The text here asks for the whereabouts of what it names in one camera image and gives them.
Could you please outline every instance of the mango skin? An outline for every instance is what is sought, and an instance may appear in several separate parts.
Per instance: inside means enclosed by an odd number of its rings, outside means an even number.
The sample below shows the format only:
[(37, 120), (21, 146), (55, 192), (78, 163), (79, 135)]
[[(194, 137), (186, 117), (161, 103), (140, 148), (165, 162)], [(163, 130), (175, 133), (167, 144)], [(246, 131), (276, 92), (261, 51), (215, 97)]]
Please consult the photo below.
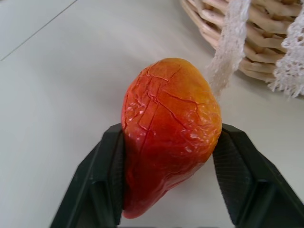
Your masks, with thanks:
[(220, 107), (190, 62), (166, 58), (144, 69), (123, 102), (126, 186), (123, 215), (136, 218), (210, 157)]

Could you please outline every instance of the crack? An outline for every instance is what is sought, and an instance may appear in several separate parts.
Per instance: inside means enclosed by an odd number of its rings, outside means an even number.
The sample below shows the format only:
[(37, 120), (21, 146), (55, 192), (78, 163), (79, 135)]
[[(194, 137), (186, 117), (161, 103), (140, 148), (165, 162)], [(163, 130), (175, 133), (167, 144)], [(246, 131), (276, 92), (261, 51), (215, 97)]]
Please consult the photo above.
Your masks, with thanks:
[(151, 69), (152, 67), (154, 67), (154, 66), (158, 65), (159, 63), (160, 63), (160, 61), (157, 61), (156, 63), (153, 63), (152, 65), (150, 65), (150, 66), (149, 66), (149, 68), (148, 68), (147, 75), (149, 75), (149, 74), (150, 74), (150, 69)]
[(132, 121), (133, 119), (135, 119), (136, 117), (138, 117), (140, 115), (140, 111), (138, 111), (130, 121)]
[(164, 81), (166, 81), (166, 82), (169, 82), (169, 80), (168, 80), (168, 79), (165, 79), (165, 78), (163, 78), (163, 77), (157, 77), (157, 76), (155, 76), (155, 75), (151, 75), (151, 74), (147, 74), (147, 76), (151, 76), (151, 77), (159, 78), (159, 79), (162, 79), (162, 80), (164, 80)]
[(201, 105), (205, 105), (205, 103), (197, 103), (197, 102), (192, 101), (192, 100), (189, 100), (189, 99), (182, 99), (182, 98), (180, 98), (180, 97), (174, 96), (174, 95), (168, 93), (166, 90), (163, 90), (163, 92), (166, 93), (167, 95), (173, 97), (173, 98), (176, 98), (176, 99), (181, 100), (181, 101), (184, 101), (184, 102), (194, 103), (194, 104), (196, 104), (196, 105), (200, 105), (200, 104), (201, 104)]
[(173, 76), (176, 75), (180, 70), (181, 70), (181, 65), (179, 65), (178, 70), (169, 78), (169, 80), (170, 80), (171, 78), (173, 78)]
[[(125, 98), (125, 104), (128, 103), (128, 98), (129, 98), (129, 93), (127, 93), (126, 98)], [(125, 130), (127, 128), (127, 109), (126, 107), (124, 107), (124, 128), (123, 130)]]
[(147, 130), (147, 132), (146, 132), (146, 135), (145, 135), (144, 140), (143, 140), (143, 144), (142, 144), (141, 149), (140, 149), (140, 154), (142, 153), (143, 146), (145, 145), (145, 143), (146, 143), (146, 141), (147, 141), (148, 133), (149, 133), (150, 130), (151, 130), (151, 125), (152, 125), (152, 122), (153, 122), (154, 117), (155, 117), (155, 115), (156, 115), (157, 108), (158, 108), (158, 104), (157, 104), (157, 106), (156, 106), (156, 108), (155, 108), (155, 111), (154, 111), (154, 113), (153, 113), (152, 119), (151, 119), (151, 121), (150, 121), (150, 123), (149, 123), (148, 130)]
[(151, 95), (151, 94), (149, 93), (149, 91), (147, 90), (147, 91), (146, 91), (147, 96), (148, 96), (151, 100), (158, 101), (158, 100), (157, 100), (157, 95), (158, 95), (158, 93), (159, 93), (159, 91), (160, 91), (160, 88), (161, 88), (161, 85), (158, 87), (155, 96)]
[(135, 83), (135, 85), (133, 86), (132, 90), (134, 90), (135, 88), (138, 87), (138, 85), (139, 85), (139, 80), (140, 80), (141, 78), (142, 78), (141, 75), (139, 75), (139, 76), (137, 77), (136, 83)]
[(145, 91), (148, 91), (148, 87), (149, 87), (149, 85), (150, 85), (152, 79), (153, 79), (153, 78), (151, 77), (150, 81), (147, 83), (147, 85), (146, 85), (146, 87), (145, 87)]
[(166, 107), (164, 104), (162, 104), (158, 99), (156, 99), (157, 103), (159, 103), (161, 106), (163, 106), (165, 109), (167, 109), (171, 116), (184, 128), (187, 129), (187, 127), (175, 116), (175, 114), (168, 108)]
[(141, 116), (141, 118), (138, 120), (138, 125), (140, 125), (139, 123), (140, 123), (140, 121), (142, 120), (142, 117), (144, 116), (144, 114), (145, 114), (145, 112), (147, 111), (147, 109), (148, 109), (148, 106), (149, 106), (149, 104), (150, 104), (150, 102), (151, 102), (151, 100), (152, 99), (150, 99), (150, 101), (148, 102), (148, 104), (147, 104), (147, 106), (145, 107), (145, 109), (144, 109), (144, 111), (143, 111), (143, 114), (142, 114), (142, 116)]

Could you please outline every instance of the table surface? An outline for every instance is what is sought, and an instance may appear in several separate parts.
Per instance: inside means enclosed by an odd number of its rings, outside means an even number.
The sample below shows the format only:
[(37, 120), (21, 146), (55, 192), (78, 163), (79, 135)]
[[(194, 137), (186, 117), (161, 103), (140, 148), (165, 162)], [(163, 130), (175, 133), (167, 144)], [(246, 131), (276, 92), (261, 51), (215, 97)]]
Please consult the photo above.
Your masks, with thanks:
[[(176, 0), (23, 2), (0, 1), (0, 227), (46, 228), (138, 73), (165, 57), (203, 72), (214, 52)], [(303, 201), (303, 99), (236, 73), (221, 108)], [(233, 227), (212, 158), (122, 226)]]

